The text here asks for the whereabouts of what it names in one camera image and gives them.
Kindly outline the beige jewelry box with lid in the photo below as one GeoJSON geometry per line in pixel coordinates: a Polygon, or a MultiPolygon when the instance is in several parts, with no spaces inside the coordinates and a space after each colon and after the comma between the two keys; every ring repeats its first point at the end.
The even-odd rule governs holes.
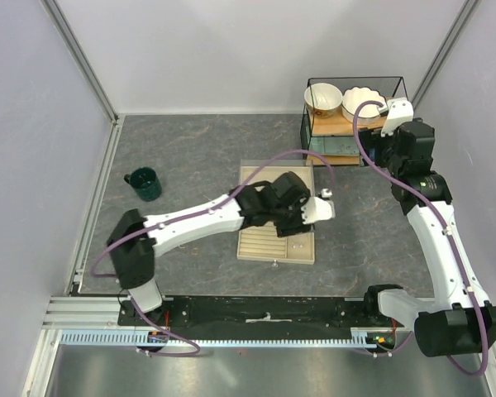
{"type": "Polygon", "coordinates": [[[247,186],[265,180],[273,182],[288,171],[293,171],[303,180],[311,191],[311,197],[315,195],[312,166],[305,160],[277,160],[270,165],[264,165],[263,161],[255,160],[246,160],[241,163],[240,182],[245,186],[236,196],[236,201],[241,207],[241,215],[245,218],[244,228],[247,228],[247,195],[249,194],[247,186]]]}

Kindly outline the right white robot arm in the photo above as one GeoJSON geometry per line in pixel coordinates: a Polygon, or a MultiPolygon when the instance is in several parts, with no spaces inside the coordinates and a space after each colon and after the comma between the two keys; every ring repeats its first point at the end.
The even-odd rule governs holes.
{"type": "Polygon", "coordinates": [[[364,320],[381,325],[389,318],[414,332],[428,357],[478,353],[487,358],[496,342],[496,306],[472,270],[460,240],[451,192],[432,168],[435,130],[405,122],[391,136],[353,130],[363,160],[391,183],[421,245],[432,278],[433,299],[411,296],[399,285],[368,288],[364,320]]]}

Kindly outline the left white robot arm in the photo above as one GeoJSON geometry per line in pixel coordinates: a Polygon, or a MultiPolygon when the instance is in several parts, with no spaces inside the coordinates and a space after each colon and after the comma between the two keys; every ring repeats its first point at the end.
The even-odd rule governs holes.
{"type": "Polygon", "coordinates": [[[115,276],[136,306],[136,316],[156,325],[165,315],[164,297],[155,281],[155,261],[175,247],[204,237],[274,225],[279,238],[304,234],[319,221],[321,197],[293,171],[273,181],[251,177],[205,204],[174,213],[142,216],[136,209],[120,219],[107,240],[115,276]]]}

